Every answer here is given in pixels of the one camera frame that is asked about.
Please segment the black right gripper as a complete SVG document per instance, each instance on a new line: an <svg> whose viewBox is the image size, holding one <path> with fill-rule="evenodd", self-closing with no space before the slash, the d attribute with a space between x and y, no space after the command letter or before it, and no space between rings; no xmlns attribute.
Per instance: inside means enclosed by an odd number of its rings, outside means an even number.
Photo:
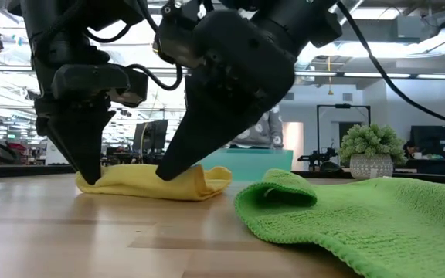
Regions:
<svg viewBox="0 0 445 278"><path fill-rule="evenodd" d="M171 181L237 135L280 102L294 82L284 32L237 12L210 12L192 31L204 63L185 80L187 109L156 175Z"/></svg>

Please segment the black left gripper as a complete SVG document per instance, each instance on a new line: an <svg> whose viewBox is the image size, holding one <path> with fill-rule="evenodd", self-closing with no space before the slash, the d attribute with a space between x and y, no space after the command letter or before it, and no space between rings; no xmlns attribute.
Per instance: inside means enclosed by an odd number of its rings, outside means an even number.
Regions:
<svg viewBox="0 0 445 278"><path fill-rule="evenodd" d="M147 98L148 77L117 64L46 64L32 59L42 96L34 101L39 135L47 136L88 185L101 176L103 129L112 102L135 108Z"/></svg>

